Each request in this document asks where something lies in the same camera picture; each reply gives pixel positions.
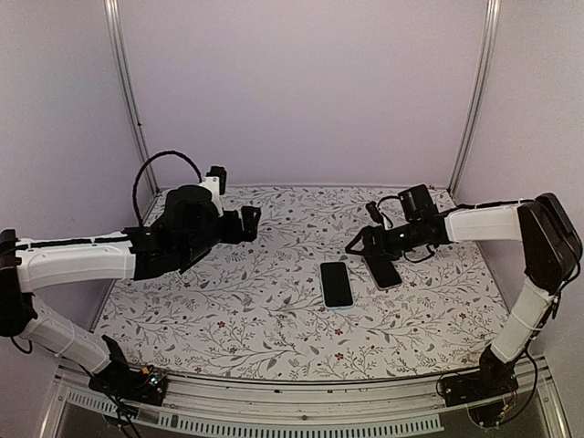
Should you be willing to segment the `black purple phone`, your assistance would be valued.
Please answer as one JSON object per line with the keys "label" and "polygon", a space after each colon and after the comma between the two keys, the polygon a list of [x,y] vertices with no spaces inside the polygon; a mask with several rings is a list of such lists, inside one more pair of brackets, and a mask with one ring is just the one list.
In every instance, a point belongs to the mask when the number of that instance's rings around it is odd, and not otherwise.
{"label": "black purple phone", "polygon": [[364,261],[379,290],[398,287],[402,284],[402,278],[389,257],[365,256]]}

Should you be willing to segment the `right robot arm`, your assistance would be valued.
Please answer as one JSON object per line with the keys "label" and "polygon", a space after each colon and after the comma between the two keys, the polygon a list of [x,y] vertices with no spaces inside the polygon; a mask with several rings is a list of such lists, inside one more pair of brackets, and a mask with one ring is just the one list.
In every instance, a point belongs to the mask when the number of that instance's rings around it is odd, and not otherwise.
{"label": "right robot arm", "polygon": [[472,379],[478,397],[490,398],[506,385],[506,369],[526,352],[530,341],[555,317],[563,289],[580,272],[583,244],[553,193],[534,199],[461,204],[440,211],[421,184],[395,196],[406,223],[393,227],[378,203],[366,206],[373,226],[348,243],[349,255],[398,260],[413,249],[482,241],[517,241],[523,247],[525,281],[499,334],[485,349]]}

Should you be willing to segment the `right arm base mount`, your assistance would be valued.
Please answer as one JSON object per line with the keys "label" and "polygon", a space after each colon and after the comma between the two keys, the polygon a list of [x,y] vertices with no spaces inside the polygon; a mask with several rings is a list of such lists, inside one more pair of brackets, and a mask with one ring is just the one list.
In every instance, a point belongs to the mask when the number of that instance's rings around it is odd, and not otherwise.
{"label": "right arm base mount", "polygon": [[436,391],[447,407],[479,402],[515,392],[518,383],[514,367],[447,373],[437,381]]}

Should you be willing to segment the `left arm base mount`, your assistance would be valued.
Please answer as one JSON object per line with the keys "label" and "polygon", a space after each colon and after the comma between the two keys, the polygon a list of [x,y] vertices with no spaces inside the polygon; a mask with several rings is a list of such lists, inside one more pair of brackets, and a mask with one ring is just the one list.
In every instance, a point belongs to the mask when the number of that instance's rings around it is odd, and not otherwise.
{"label": "left arm base mount", "polygon": [[135,370],[112,362],[101,372],[91,375],[89,388],[112,398],[162,406],[168,381],[166,373],[152,365]]}

